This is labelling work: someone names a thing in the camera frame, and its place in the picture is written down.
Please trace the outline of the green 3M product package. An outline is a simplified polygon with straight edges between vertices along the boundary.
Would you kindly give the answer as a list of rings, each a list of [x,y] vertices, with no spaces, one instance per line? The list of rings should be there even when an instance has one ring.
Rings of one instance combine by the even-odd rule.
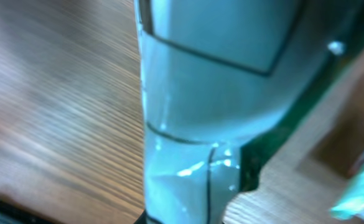
[[[139,223],[221,223],[364,46],[364,1],[137,0]]]

